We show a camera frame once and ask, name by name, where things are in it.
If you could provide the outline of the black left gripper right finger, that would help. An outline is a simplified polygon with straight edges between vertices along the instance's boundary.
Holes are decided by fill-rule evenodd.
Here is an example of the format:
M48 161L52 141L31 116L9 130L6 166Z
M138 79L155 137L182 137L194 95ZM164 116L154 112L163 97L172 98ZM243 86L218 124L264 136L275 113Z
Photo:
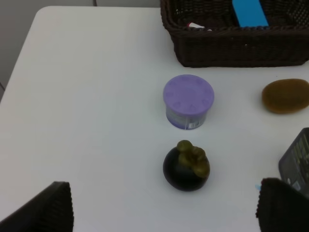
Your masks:
M277 178L264 178L256 218L262 232L308 232L309 199Z

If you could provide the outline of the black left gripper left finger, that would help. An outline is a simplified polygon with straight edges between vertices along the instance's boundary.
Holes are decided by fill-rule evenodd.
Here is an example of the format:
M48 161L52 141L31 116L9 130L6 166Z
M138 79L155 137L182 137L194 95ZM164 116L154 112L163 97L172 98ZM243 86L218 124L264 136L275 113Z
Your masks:
M2 232L71 232L73 226L68 182L53 182L0 222Z

